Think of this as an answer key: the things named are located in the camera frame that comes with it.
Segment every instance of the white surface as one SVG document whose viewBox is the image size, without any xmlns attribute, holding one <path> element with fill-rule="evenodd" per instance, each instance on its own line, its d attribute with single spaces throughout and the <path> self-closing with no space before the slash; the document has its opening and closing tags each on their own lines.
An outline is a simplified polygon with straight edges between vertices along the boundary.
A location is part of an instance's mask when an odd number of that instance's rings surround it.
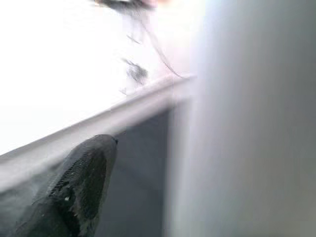
<svg viewBox="0 0 316 237">
<path fill-rule="evenodd" d="M 189 85 L 187 80 L 181 80 L 176 83 L 165 81 L 154 88 L 148 87 L 138 95 L 131 96 L 128 103 L 121 103 L 110 112 L 103 112 L 84 123 L 1 156 L 0 193 L 58 164 L 74 146 L 87 138 L 95 134 L 124 132 L 128 126 L 172 106 L 174 101 L 185 99 L 183 95 L 187 94 Z"/>
<path fill-rule="evenodd" d="M 181 19 L 193 9 L 176 5 L 151 17 L 181 73 L 189 70 L 194 22 Z M 139 62 L 151 79 L 169 73 L 148 38 L 143 46 L 130 43 L 128 18 L 89 0 L 3 1 L 0 22 L 0 155 L 126 100 L 121 57 Z"/>
</svg>

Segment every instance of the gray surface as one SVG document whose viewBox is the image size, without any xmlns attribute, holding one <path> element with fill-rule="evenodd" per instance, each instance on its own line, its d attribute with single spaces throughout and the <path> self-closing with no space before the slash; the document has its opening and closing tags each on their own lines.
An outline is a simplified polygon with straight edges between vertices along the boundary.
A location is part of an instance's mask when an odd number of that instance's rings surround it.
<svg viewBox="0 0 316 237">
<path fill-rule="evenodd" d="M 173 237 L 316 236 L 315 13 L 208 1 Z"/>
<path fill-rule="evenodd" d="M 161 236 L 169 112 L 116 136 L 118 157 L 96 237 Z M 0 194 L 0 237 L 13 228 L 55 167 Z"/>
</svg>

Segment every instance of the dark gray wall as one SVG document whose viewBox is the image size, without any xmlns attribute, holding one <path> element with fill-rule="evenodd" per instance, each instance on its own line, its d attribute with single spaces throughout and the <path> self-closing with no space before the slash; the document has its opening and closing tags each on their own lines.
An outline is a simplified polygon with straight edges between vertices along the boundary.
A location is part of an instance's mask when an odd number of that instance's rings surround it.
<svg viewBox="0 0 316 237">
<path fill-rule="evenodd" d="M 118 156 L 95 237 L 160 237 L 167 157 L 166 111 L 117 136 Z"/>
</svg>

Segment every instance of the black wire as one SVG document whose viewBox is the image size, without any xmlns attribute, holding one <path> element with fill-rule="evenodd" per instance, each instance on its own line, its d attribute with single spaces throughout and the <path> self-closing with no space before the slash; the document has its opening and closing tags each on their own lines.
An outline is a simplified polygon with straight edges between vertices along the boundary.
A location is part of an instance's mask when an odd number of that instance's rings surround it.
<svg viewBox="0 0 316 237">
<path fill-rule="evenodd" d="M 142 8 L 142 6 L 140 5 L 140 3 L 137 2 L 137 1 L 133 1 L 132 4 L 135 5 L 136 11 Z M 178 77 L 180 77 L 180 78 L 182 78 L 182 79 L 187 79 L 186 77 L 184 77 L 184 76 L 178 74 L 178 73 L 171 67 L 171 65 L 170 65 L 170 63 L 169 63 L 167 57 L 165 56 L 165 54 L 163 53 L 163 51 L 162 51 L 162 49 L 161 49 L 161 47 L 160 47 L 160 45 L 159 45 L 159 42 L 158 42 L 157 37 L 156 37 L 152 32 L 150 32 L 150 31 L 147 29 L 147 27 L 145 26 L 144 22 L 143 22 L 141 19 L 140 19 L 139 21 L 140 21 L 142 27 L 145 29 L 146 33 L 148 34 L 149 39 L 150 39 L 150 41 L 151 41 L 151 43 L 152 43 L 152 45 L 153 45 L 153 47 L 154 47 L 156 53 L 159 55 L 160 60 L 162 61 L 162 63 L 163 63 L 174 75 L 176 75 L 176 76 L 178 76 Z"/>
</svg>

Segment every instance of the blurry object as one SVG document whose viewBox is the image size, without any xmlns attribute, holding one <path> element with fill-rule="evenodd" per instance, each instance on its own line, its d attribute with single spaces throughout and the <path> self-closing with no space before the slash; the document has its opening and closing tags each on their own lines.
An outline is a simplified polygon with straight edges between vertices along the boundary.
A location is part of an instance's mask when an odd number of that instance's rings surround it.
<svg viewBox="0 0 316 237">
<path fill-rule="evenodd" d="M 134 79 L 137 84 L 144 85 L 145 79 L 147 77 L 147 70 L 139 66 L 138 64 L 134 64 L 126 59 L 123 59 L 125 63 L 130 65 L 129 70 L 127 71 L 127 75 Z"/>
<path fill-rule="evenodd" d="M 92 237 L 106 197 L 117 140 L 95 136 L 74 148 L 27 209 L 14 237 Z"/>
<path fill-rule="evenodd" d="M 105 5 L 114 10 L 152 9 L 156 6 L 155 0 L 94 0 L 97 4 Z"/>
</svg>

